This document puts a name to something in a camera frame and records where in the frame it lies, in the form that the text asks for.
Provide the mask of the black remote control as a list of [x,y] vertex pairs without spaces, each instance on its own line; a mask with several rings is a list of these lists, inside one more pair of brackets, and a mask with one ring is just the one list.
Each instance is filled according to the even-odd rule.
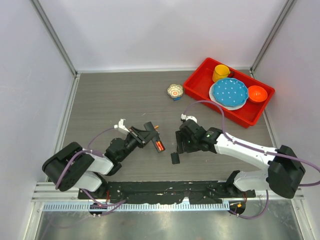
[[158,133],[158,131],[156,130],[156,128],[154,127],[154,125],[152,124],[151,121],[145,123],[144,128],[151,132],[151,141],[154,145],[154,147],[156,148],[158,153],[164,152],[165,151],[165,147],[160,139],[160,134]]

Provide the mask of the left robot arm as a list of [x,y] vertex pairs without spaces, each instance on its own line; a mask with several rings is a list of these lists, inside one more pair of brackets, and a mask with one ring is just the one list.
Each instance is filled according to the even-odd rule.
[[44,162],[42,171],[55,184],[55,188],[65,192],[72,187],[84,189],[93,198],[100,200],[107,192],[102,175],[112,176],[122,167],[125,160],[136,148],[144,148],[152,142],[158,153],[165,150],[158,131],[151,122],[144,124],[144,130],[126,128],[121,119],[118,124],[106,131],[118,130],[126,135],[114,138],[105,153],[98,153],[88,145],[83,148],[71,142]]

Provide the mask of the red orange battery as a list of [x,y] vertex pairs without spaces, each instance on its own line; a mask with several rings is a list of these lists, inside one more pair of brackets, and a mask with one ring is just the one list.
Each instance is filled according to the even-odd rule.
[[159,153],[165,150],[165,147],[160,140],[156,141],[155,144]]

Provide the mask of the black battery cover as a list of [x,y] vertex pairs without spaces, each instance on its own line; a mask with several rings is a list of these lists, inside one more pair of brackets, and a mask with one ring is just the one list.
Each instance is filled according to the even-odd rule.
[[177,165],[177,164],[180,164],[180,156],[179,156],[179,153],[178,152],[173,152],[170,154],[170,157],[171,157],[171,163],[173,165]]

